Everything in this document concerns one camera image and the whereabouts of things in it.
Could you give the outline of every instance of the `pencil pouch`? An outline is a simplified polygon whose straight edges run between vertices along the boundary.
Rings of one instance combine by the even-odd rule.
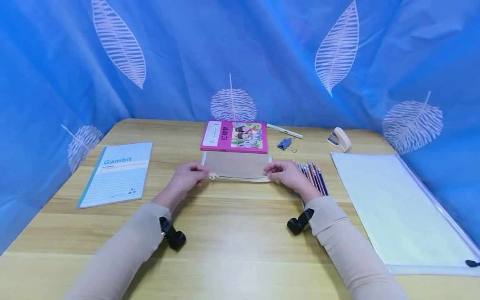
[[[211,180],[270,182],[264,167],[271,154],[204,151],[202,165],[210,169]]]

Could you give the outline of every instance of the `hand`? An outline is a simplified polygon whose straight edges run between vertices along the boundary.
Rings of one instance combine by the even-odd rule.
[[[302,197],[305,204],[322,196],[322,193],[315,188],[310,180],[300,171],[299,167],[291,160],[276,160],[271,162],[266,165],[264,171],[270,180],[279,181],[293,189]]]
[[[172,212],[187,197],[187,192],[195,185],[202,185],[208,178],[210,170],[193,161],[181,164],[168,185],[153,200],[154,203],[167,207]]]

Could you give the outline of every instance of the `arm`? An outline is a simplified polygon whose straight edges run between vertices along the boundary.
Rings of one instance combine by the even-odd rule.
[[[333,198],[322,197],[292,161],[274,161],[264,170],[270,180],[297,192],[305,209],[315,211],[310,220],[312,233],[325,247],[353,300],[407,299],[368,240],[350,223]]]
[[[187,196],[187,191],[208,178],[209,169],[196,163],[180,165],[166,188],[138,212],[100,248],[65,300],[120,300],[140,266],[163,239],[160,217]]]
[[[143,204],[95,253],[65,300],[121,299],[140,266],[163,239],[161,216],[170,220],[170,210],[155,203]]]

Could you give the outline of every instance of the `beige sleeve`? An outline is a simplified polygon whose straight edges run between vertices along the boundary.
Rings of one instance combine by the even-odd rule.
[[[67,292],[65,300],[119,300],[140,266],[163,239],[161,216],[171,219],[168,208],[143,204],[88,263],[84,273]]]
[[[402,287],[332,197],[309,202],[312,233],[325,247],[353,300],[404,300]]]

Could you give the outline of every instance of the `leaf pattern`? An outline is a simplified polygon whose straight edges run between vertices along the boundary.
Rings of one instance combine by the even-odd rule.
[[[254,121],[257,108],[253,99],[242,89],[230,88],[218,91],[212,97],[210,110],[216,120]]]
[[[143,89],[146,64],[137,39],[105,0],[92,0],[92,10],[96,34],[108,57],[125,76]]]
[[[357,3],[354,0],[318,48],[315,70],[330,96],[334,86],[345,78],[353,65],[359,44],[359,27]]]
[[[442,132],[443,113],[427,104],[430,94],[424,103],[405,101],[394,105],[382,122],[385,139],[398,153],[417,150]]]
[[[79,165],[87,158],[95,146],[103,139],[104,134],[95,126],[87,125],[80,127],[76,134],[71,133],[67,127],[61,125],[72,137],[68,145],[68,163],[72,174]]]

